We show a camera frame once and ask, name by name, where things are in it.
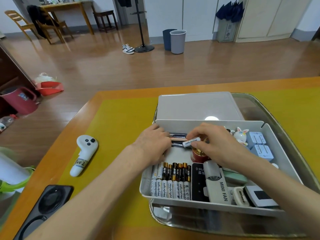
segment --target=wooden stool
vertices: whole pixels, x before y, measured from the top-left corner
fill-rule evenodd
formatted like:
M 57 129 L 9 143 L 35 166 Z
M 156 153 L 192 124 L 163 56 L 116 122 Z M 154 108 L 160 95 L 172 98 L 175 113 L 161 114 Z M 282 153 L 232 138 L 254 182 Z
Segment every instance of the wooden stool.
M 116 21 L 116 17 L 115 17 L 115 14 L 113 12 L 113 10 L 106 10 L 106 11 L 102 11 L 102 12 L 93 12 L 93 15 L 94 15 L 94 19 L 96 20 L 96 23 L 97 23 L 97 26 L 98 26 L 98 29 L 100 31 L 105 31 L 107 33 L 107 28 L 106 28 L 106 25 L 104 24 L 104 20 L 103 20 L 103 17 L 106 16 L 107 20 L 108 20 L 108 23 L 109 23 L 109 28 L 116 28 L 117 30 L 118 29 L 118 25 L 117 25 L 117 21 Z M 110 19 L 109 19 L 109 15 L 112 15 L 113 16 L 113 20 L 114 20 L 114 24 L 115 24 L 115 27 L 114 26 L 111 26 L 111 23 L 110 23 Z M 99 24 L 99 21 L 98 21 L 98 18 L 97 17 L 100 17 L 101 18 L 101 22 L 102 22 L 102 25 L 103 25 L 103 28 L 100 27 L 100 24 Z

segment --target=white controller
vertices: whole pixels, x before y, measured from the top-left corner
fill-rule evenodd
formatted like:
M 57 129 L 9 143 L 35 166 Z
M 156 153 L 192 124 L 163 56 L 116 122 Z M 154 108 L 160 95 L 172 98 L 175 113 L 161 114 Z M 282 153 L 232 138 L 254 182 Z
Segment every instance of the white controller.
M 81 151 L 78 159 L 75 161 L 70 170 L 70 175 L 72 177 L 77 177 L 82 172 L 98 148 L 98 141 L 95 138 L 87 135 L 79 136 L 77 139 L 77 144 Z

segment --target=chair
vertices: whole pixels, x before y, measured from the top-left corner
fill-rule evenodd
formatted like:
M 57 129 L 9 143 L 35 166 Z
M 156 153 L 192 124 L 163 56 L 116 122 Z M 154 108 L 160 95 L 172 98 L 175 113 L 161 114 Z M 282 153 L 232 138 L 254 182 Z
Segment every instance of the chair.
M 27 35 L 26 31 L 27 29 L 30 29 L 33 34 L 37 37 L 37 33 L 33 30 L 36 29 L 34 24 L 30 24 L 23 16 L 21 16 L 18 12 L 14 11 L 14 10 L 7 10 L 4 12 L 10 19 L 12 19 L 17 25 L 18 27 L 21 29 L 21 31 L 24 33 L 24 35 L 30 40 L 31 38 Z M 25 25 L 20 25 L 18 22 L 19 21 L 24 21 L 26 24 Z
M 93 10 L 93 15 L 94 15 L 94 19 L 96 20 L 98 29 L 100 31 L 104 30 L 107 33 L 107 28 L 106 28 L 106 25 L 104 24 L 104 20 L 103 20 L 104 16 L 106 16 L 106 19 L 108 20 L 109 28 L 116 28 L 116 30 L 119 30 L 118 29 L 118 25 L 117 25 L 117 21 L 116 21 L 116 17 L 115 17 L 115 14 L 114 14 L 113 10 L 106 10 L 106 11 L 102 11 L 102 12 L 96 12 L 95 10 Z M 111 22 L 110 22 L 110 19 L 108 17 L 109 15 L 113 16 L 115 27 L 111 26 Z M 99 24 L 99 21 L 98 21 L 97 17 L 101 18 L 101 22 L 102 22 L 103 28 L 100 27 L 100 24 Z
M 49 44 L 51 44 L 50 42 L 50 35 L 48 33 L 48 30 L 53 29 L 54 32 L 56 33 L 56 35 L 58 36 L 58 38 L 60 39 L 61 43 L 65 43 L 63 37 L 62 37 L 62 33 L 63 33 L 63 27 L 66 28 L 66 30 L 68 31 L 69 35 L 71 36 L 71 38 L 73 39 L 73 36 L 71 34 L 70 29 L 68 28 L 68 26 L 66 25 L 65 21 L 58 21 L 58 20 L 53 20 L 53 18 L 51 17 L 51 15 L 47 12 L 46 9 L 41 7 L 41 11 L 42 11 L 42 15 L 44 16 L 44 18 L 46 20 L 50 20 L 52 25 L 47 25 L 47 24 L 42 24 L 37 20 L 37 24 L 39 25 L 39 27 L 42 29 L 42 31 L 44 32 L 44 35 L 46 36 Z

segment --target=blue umbrella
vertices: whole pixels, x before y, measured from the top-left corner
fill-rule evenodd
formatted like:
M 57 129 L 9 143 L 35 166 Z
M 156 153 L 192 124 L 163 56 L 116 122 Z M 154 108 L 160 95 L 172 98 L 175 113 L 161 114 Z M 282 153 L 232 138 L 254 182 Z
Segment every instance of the blue umbrella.
M 216 17 L 221 20 L 226 19 L 227 21 L 231 20 L 232 23 L 236 23 L 242 19 L 244 11 L 243 2 L 229 2 L 226 5 L 222 5 L 216 13 Z

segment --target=wooden desk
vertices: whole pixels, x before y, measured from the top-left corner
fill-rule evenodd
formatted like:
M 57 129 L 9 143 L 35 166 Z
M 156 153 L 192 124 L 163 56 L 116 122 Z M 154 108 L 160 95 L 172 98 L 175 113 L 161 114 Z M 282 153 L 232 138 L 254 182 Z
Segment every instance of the wooden desk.
M 103 100 L 108 99 L 130 99 L 130 98 L 154 98 L 161 94 L 179 94 L 179 93 L 195 93 L 195 92 L 262 92 L 275 91 L 282 89 L 303 89 L 320 87 L 319 77 L 310 78 L 293 78 L 281 80 L 264 80 L 264 81 L 248 81 L 235 83 L 222 83 L 212 85 L 198 85 L 198 86 L 183 86 L 183 87 L 162 87 L 162 88 L 147 88 L 134 90 L 115 90 L 115 91 L 100 91 L 86 103 L 82 109 L 69 122 L 66 128 L 58 136 L 49 151 L 43 157 L 37 169 L 30 178 L 29 183 L 23 190 L 18 199 L 14 209 L 7 219 L 2 231 L 0 232 L 1 240 L 11 240 L 19 230 L 20 226 L 26 219 L 32 207 L 38 200 L 43 189 L 49 184 L 57 184 L 69 159 L 73 156 L 77 144 L 75 143 L 78 136 L 85 134 L 90 122 L 98 111 Z M 149 227 L 147 230 L 141 227 L 132 226 L 127 227 L 118 235 L 119 239 L 144 239 L 146 232 L 151 232 L 152 236 L 161 236 L 175 231 L 181 235 L 179 239 L 192 239 L 190 236 L 196 234 L 192 231 L 178 230 L 173 227 L 165 227 L 160 224 L 156 230 Z M 203 239 L 227 239 L 225 236 L 212 236 L 210 234 L 201 234 Z
M 63 10 L 69 10 L 74 8 L 79 8 L 81 10 L 81 13 L 84 17 L 84 20 L 89 28 L 90 34 L 94 35 L 94 30 L 92 29 L 92 26 L 90 24 L 90 21 L 88 19 L 88 16 L 85 12 L 85 9 L 83 7 L 84 3 L 91 3 L 91 8 L 94 12 L 93 7 L 93 1 L 92 0 L 85 0 L 85 1 L 76 1 L 76 2 L 66 2 L 66 3 L 58 3 L 58 4 L 50 4 L 50 5 L 44 5 L 41 6 L 43 9 L 46 9 L 46 11 L 51 12 L 53 18 L 58 22 L 58 18 L 55 15 L 55 11 L 63 11 Z

